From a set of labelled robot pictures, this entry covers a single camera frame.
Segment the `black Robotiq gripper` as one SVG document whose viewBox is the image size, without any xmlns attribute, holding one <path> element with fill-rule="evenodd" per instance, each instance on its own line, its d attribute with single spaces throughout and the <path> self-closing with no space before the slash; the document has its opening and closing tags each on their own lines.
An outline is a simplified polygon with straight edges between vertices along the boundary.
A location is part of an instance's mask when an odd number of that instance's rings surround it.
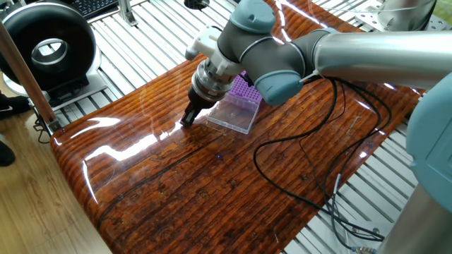
<svg viewBox="0 0 452 254">
<path fill-rule="evenodd" d="M 202 98 L 193 87 L 190 87 L 188 97 L 189 104 L 180 121 L 183 126 L 191 126 L 202 109 L 209 109 L 216 104 L 216 101 L 212 102 Z"/>
</svg>

